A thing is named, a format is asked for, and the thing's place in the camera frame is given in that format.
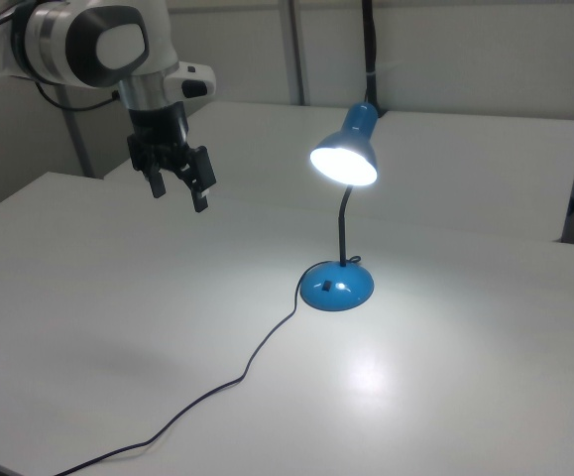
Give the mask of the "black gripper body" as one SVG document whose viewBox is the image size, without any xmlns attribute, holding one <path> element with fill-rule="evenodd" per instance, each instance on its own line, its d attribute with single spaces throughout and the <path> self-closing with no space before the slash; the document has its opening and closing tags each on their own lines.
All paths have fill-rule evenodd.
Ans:
<svg viewBox="0 0 574 476">
<path fill-rule="evenodd" d="M 133 134 L 127 139 L 133 169 L 145 173 L 153 164 L 179 173 L 187 166 L 188 124 L 178 101 L 157 110 L 129 110 Z"/>
</svg>

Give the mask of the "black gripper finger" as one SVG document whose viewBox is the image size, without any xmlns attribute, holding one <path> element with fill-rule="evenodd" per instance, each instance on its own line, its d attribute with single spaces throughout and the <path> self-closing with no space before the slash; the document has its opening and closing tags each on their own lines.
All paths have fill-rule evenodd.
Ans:
<svg viewBox="0 0 574 476">
<path fill-rule="evenodd" d="M 146 159 L 143 166 L 143 175 L 150 185 L 154 198 L 161 198 L 166 194 L 166 186 L 159 163 L 153 159 Z"/>
<path fill-rule="evenodd" d="M 186 148 L 181 158 L 182 167 L 178 177 L 191 192 L 194 211 L 200 213 L 208 207 L 207 193 L 216 184 L 208 151 L 204 146 Z"/>
</svg>

